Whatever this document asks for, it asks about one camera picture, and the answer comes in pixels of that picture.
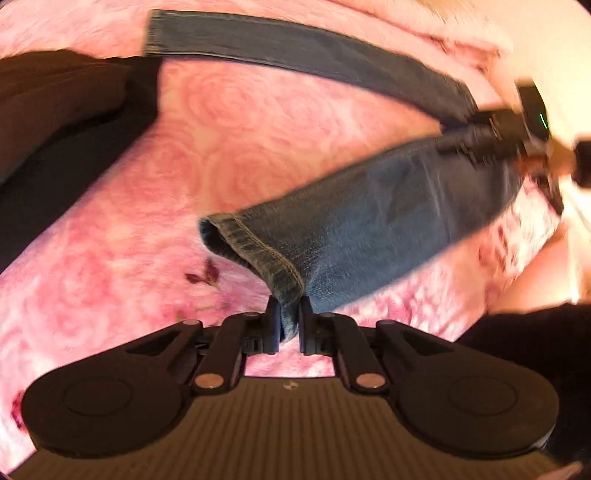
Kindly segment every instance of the logo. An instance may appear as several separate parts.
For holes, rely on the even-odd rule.
[[[287,383],[283,384],[283,388],[285,388],[287,391],[292,391],[292,390],[296,390],[300,385],[297,382],[294,382],[293,380],[290,380]]]

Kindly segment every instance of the denim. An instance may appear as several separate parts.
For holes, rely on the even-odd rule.
[[[454,125],[440,137],[385,151],[283,198],[200,221],[204,244],[259,275],[281,305],[284,339],[297,334],[308,295],[330,311],[408,274],[500,215],[519,175],[474,167],[462,153],[491,147],[488,126],[466,122],[465,85],[419,61],[291,22],[205,12],[155,11],[147,54],[264,64],[338,80],[410,103]]]
[[[383,288],[491,223],[521,179],[506,164],[474,168],[448,147],[494,142],[467,127],[393,148],[283,198],[201,220],[205,245],[259,275],[296,335],[302,295],[328,312]]]
[[[418,60],[293,22],[155,10],[144,53],[215,57],[310,73],[397,98],[442,123],[464,122],[476,110],[463,83]]]

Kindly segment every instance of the bed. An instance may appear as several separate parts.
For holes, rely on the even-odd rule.
[[[351,35],[460,79],[479,105],[501,102],[485,74],[491,58],[509,48],[500,32],[474,15],[470,28],[456,14],[454,23],[433,9],[436,2],[399,4],[408,8],[397,17],[355,1],[10,0],[1,3],[0,57],[58,48],[133,56],[141,52],[150,9],[220,11]],[[230,314],[264,308],[266,286],[213,258],[199,241],[198,218],[280,196],[438,131],[436,121],[405,104],[330,80],[167,60],[157,123],[0,275],[0,470],[10,471],[33,450],[19,406],[38,376],[179,320],[217,325]],[[557,223],[526,181],[492,225],[341,311],[364,326],[392,318],[455,340]],[[327,359],[299,357],[297,339],[247,366],[249,375],[331,373]]]

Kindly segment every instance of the dark fabric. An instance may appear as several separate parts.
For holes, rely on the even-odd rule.
[[[0,185],[60,128],[118,109],[129,67],[69,50],[0,60]]]
[[[564,463],[591,461],[590,305],[484,316],[457,342],[527,367],[552,382],[560,412],[545,448]]]
[[[107,59],[129,67],[122,107],[59,130],[0,186],[0,272],[6,269],[154,122],[161,59]]]
[[[331,311],[500,215],[519,191],[519,175],[507,164],[474,168],[450,148],[490,142],[490,128],[467,127],[393,148],[283,198],[203,219],[201,235],[212,252],[266,282],[289,339],[302,295],[314,311]]]
[[[270,18],[156,10],[146,54],[194,55],[281,67],[403,100],[446,122],[476,110],[468,88],[418,60],[321,28]]]

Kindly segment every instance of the black cloth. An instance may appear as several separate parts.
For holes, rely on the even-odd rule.
[[[545,449],[564,463],[591,461],[591,305],[487,315],[457,342],[546,377],[560,412]]]
[[[129,67],[71,50],[0,60],[0,185],[66,125],[117,110]]]
[[[59,130],[0,186],[0,272],[156,120],[162,59],[107,61],[131,68],[122,107]]]

